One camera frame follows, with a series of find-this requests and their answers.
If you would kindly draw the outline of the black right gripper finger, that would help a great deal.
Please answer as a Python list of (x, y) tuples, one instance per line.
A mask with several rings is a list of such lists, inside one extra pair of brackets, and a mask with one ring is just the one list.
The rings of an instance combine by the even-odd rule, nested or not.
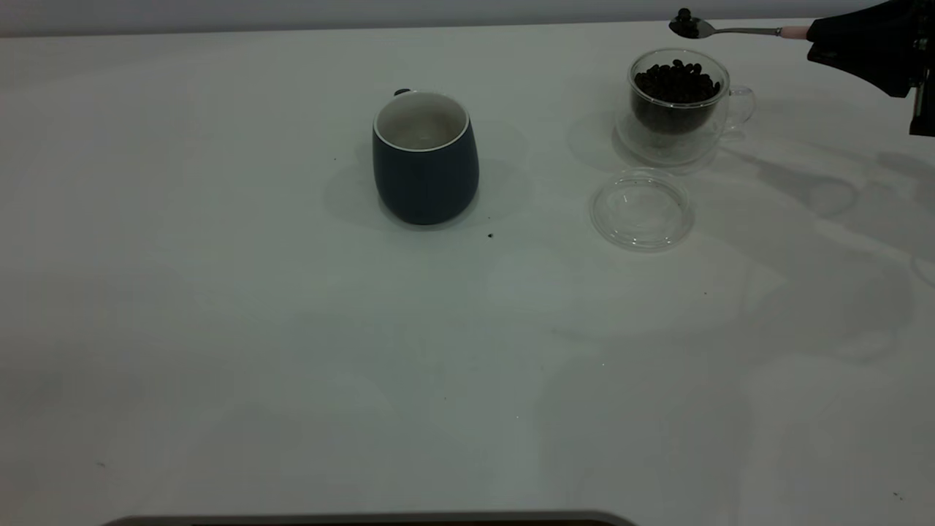
[(886, 1), (818, 19), (807, 32), (809, 62), (838, 69), (906, 97), (914, 80), (914, 2)]

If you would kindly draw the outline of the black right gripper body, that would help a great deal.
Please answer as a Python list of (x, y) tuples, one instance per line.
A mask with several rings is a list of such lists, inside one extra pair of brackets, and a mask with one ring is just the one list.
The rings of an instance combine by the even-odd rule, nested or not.
[(920, 80), (915, 91), (914, 135), (934, 137), (934, 1), (916, 1), (915, 6)]

